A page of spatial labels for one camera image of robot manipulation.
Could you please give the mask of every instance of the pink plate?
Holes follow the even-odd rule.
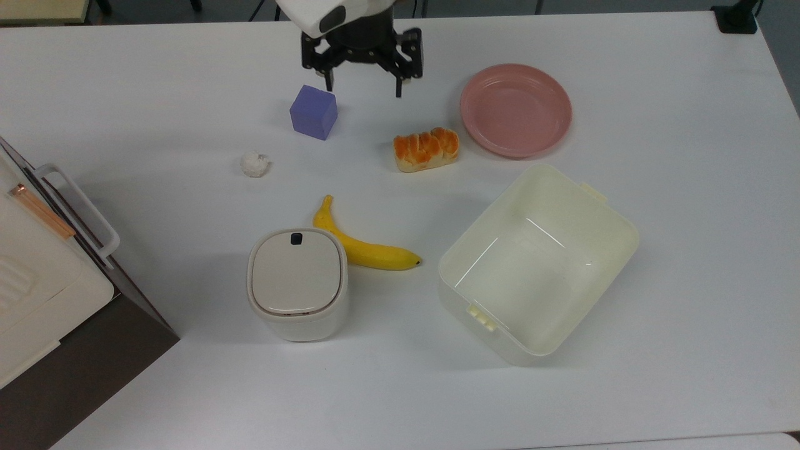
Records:
[[[572,106],[548,74],[522,64],[478,72],[461,93],[461,117],[472,139],[509,158],[542,156],[570,128]]]

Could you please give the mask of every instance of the bin lid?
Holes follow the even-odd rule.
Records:
[[[264,311],[308,315],[337,299],[342,257],[326,234],[308,228],[276,232],[255,250],[252,294]]]

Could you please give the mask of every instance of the purple cube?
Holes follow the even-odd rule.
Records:
[[[295,131],[324,141],[338,117],[336,96],[304,85],[289,113]]]

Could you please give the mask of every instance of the white bin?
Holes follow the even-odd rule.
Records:
[[[555,168],[525,171],[439,263],[439,297],[507,362],[552,353],[638,246],[636,228]]]
[[[317,228],[264,236],[250,253],[247,296],[283,339],[325,339],[342,327],[349,306],[342,244]]]

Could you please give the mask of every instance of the yellow banana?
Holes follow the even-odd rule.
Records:
[[[405,248],[366,243],[342,233],[336,227],[334,217],[330,213],[333,201],[333,196],[325,196],[319,211],[314,215],[314,226],[329,231],[342,242],[348,262],[385,271],[404,271],[422,262],[419,256]]]

